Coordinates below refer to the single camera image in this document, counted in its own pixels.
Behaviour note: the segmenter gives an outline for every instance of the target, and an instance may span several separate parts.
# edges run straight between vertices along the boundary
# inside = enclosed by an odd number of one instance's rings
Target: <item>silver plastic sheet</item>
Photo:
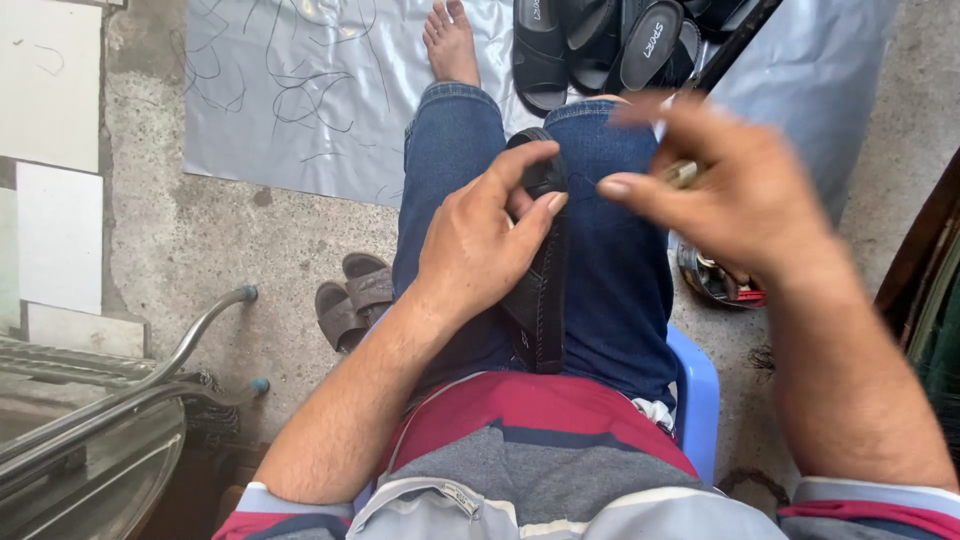
[[[404,131],[433,82],[420,37],[431,6],[189,0],[184,171],[399,206]],[[507,136],[541,125],[513,89],[512,0],[465,6]],[[784,0],[712,94],[788,134],[837,220],[896,6]]]

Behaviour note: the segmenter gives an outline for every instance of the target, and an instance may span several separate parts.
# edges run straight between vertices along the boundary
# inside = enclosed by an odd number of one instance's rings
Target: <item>bare foot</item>
[[[438,82],[457,81],[480,86],[480,70],[473,52],[473,29],[461,0],[437,2],[423,25],[426,57]]]

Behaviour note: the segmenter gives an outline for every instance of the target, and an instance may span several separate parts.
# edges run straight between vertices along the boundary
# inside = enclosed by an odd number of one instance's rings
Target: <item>brown sandal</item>
[[[394,281],[390,266],[383,259],[366,253],[344,257],[345,288],[357,315],[370,326],[394,303]]]
[[[352,353],[370,329],[367,319],[357,315],[349,295],[338,283],[321,283],[313,306],[320,330],[338,353]]]

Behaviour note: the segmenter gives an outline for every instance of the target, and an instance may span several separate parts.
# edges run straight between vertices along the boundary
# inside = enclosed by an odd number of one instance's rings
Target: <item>hand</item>
[[[666,122],[667,132],[651,163],[653,176],[618,173],[597,185],[622,203],[680,233],[711,257],[773,281],[784,267],[815,263],[824,242],[833,243],[811,182],[781,136],[749,126],[705,104],[702,98],[641,92],[612,119],[617,125]],[[659,175],[679,159],[708,171],[686,190]]]
[[[556,142],[543,141],[508,150],[434,213],[410,289],[456,328],[502,299],[533,262],[567,195],[534,201],[520,177],[559,151]],[[519,218],[515,226],[507,210]]]

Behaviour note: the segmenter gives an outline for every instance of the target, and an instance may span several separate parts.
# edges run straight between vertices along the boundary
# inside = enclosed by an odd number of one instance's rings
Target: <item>jeans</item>
[[[596,193],[615,172],[646,172],[657,148],[649,128],[607,126],[615,103],[581,101],[547,115],[569,174],[569,257],[563,374],[596,380],[629,399],[673,408],[677,360],[666,345],[673,281],[666,231]],[[397,297],[417,276],[433,214],[449,193],[483,173],[506,138],[500,109],[476,86],[429,87],[407,130],[403,200],[394,259]],[[418,391],[477,371],[524,368],[494,306],[461,328],[424,372]]]

